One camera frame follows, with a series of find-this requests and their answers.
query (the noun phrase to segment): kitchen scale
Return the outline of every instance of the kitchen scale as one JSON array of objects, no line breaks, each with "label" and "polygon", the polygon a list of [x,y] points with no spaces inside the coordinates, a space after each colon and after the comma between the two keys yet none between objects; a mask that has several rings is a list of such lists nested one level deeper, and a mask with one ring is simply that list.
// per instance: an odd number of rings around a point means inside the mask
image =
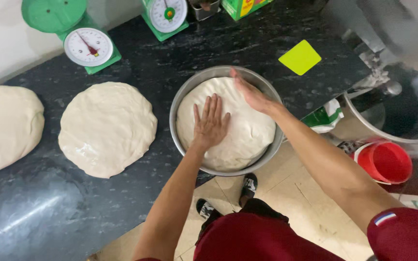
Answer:
[{"label": "kitchen scale", "polygon": [[142,0],[141,15],[159,41],[175,35],[188,27],[186,0]]},{"label": "kitchen scale", "polygon": [[86,13],[86,0],[23,0],[22,17],[28,26],[55,33],[67,57],[94,74],[122,56],[109,35]]}]

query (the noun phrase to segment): granite countertop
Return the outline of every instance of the granite countertop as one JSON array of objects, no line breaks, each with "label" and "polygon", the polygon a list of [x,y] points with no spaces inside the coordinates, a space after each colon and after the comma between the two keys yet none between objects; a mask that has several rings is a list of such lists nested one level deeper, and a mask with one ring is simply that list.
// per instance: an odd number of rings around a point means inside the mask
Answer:
[{"label": "granite countertop", "polygon": [[[274,1],[235,22],[225,12],[159,42],[141,17],[109,31],[123,58],[94,75],[61,55],[5,84],[24,86],[45,106],[39,145],[0,170],[0,261],[82,261],[143,222],[181,160],[169,131],[169,109],[182,84],[199,70],[239,65],[269,80],[301,118],[369,74],[363,62],[323,28],[316,15]],[[298,76],[278,58],[301,40],[322,62]],[[88,176],[58,145],[67,104],[93,84],[137,87],[153,105],[156,139],[145,155],[111,179]],[[200,173],[198,183],[212,178]]]}]

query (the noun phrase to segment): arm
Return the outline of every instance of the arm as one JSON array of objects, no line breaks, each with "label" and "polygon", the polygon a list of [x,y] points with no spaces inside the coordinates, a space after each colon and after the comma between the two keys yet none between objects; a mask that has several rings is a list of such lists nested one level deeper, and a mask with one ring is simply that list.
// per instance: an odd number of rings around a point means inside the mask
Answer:
[{"label": "arm", "polygon": [[174,259],[193,197],[196,176],[204,153],[219,144],[227,134],[230,114],[221,119],[222,100],[216,94],[207,97],[202,117],[194,105],[194,139],[182,162],[154,202],[135,248],[132,260]]},{"label": "arm", "polygon": [[376,214],[404,207],[343,151],[296,119],[282,104],[266,98],[235,70],[231,74],[246,102],[269,115],[282,128],[312,178],[364,233]]}]

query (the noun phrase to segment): dough ball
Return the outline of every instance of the dough ball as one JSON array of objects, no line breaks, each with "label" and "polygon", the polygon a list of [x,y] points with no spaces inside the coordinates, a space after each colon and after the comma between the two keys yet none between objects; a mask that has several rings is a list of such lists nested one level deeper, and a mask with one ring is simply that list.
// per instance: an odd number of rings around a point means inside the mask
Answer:
[{"label": "dough ball", "polygon": [[86,174],[109,178],[148,151],[157,119],[133,86],[107,82],[78,93],[61,118],[59,146]]},{"label": "dough ball", "polygon": [[202,115],[207,96],[222,97],[222,115],[231,113],[227,136],[204,155],[203,165],[218,171],[240,170],[264,152],[274,141],[276,124],[267,115],[252,109],[232,78],[212,78],[196,86],[182,100],[177,111],[177,134],[184,149],[193,140],[193,104]]},{"label": "dough ball", "polygon": [[0,86],[0,169],[28,154],[41,139],[43,104],[24,87]]}]

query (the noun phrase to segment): tile floor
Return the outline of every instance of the tile floor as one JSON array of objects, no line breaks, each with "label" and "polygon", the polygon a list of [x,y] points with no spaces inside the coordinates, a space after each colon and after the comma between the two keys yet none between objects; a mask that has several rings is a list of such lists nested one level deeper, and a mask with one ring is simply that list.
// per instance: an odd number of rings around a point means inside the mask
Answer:
[{"label": "tile floor", "polygon": [[[298,235],[347,261],[366,261],[373,254],[366,236],[322,192],[288,142],[255,174],[258,179],[255,197],[288,216]],[[176,261],[193,260],[194,243],[204,222],[195,210],[196,200],[205,198],[222,214],[238,211],[242,181],[242,176],[216,177],[194,191],[193,204],[175,251]],[[98,261],[130,261],[141,228],[138,225],[105,246],[97,253]]]}]

